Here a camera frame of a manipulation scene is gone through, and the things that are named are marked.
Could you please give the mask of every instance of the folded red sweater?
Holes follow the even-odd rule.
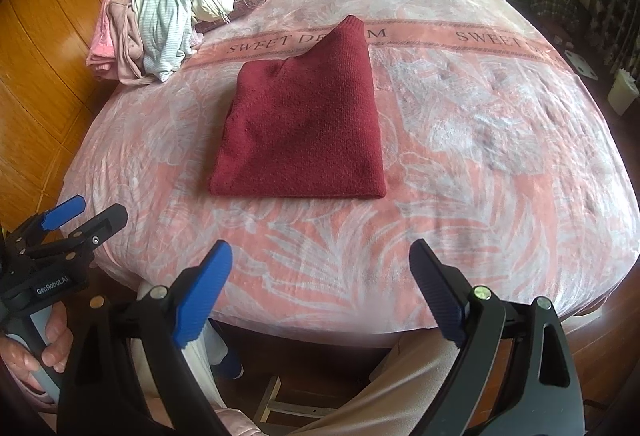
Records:
[[[348,16],[298,57],[242,66],[209,190],[296,198],[386,194],[362,21]]]

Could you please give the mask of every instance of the bed sheet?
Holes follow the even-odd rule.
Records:
[[[366,22],[386,197],[210,196],[243,62],[304,51],[349,14]],[[212,316],[307,339],[435,326],[408,267],[418,238],[471,284],[518,302],[544,294],[559,314],[613,290],[639,251],[603,116],[504,0],[269,0],[209,32],[166,83],[119,87],[60,200],[75,194],[89,213],[127,207],[127,227],[96,251],[119,281],[169,285],[225,239],[234,268]]]

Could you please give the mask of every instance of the bolt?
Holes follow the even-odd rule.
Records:
[[[546,297],[538,297],[536,299],[536,304],[538,304],[538,306],[543,310],[551,310],[551,301]]]
[[[89,301],[89,306],[91,306],[91,308],[93,308],[94,310],[97,310],[98,308],[102,308],[103,304],[104,304],[104,297],[102,295],[96,295],[95,297],[92,297],[91,300]]]
[[[164,299],[166,297],[167,291],[168,290],[166,286],[154,286],[149,292],[149,295],[151,295],[152,299]]]
[[[476,286],[474,288],[474,295],[479,299],[486,301],[491,298],[491,290],[489,290],[486,286]]]

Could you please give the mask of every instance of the black and white curtain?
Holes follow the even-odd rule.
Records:
[[[640,3],[638,0],[591,0],[590,44],[611,72],[625,69],[640,77]]]

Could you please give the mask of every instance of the white bin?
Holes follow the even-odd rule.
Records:
[[[617,114],[622,114],[627,110],[631,103],[638,98],[638,87],[626,70],[618,70],[616,80],[609,92],[607,100]]]

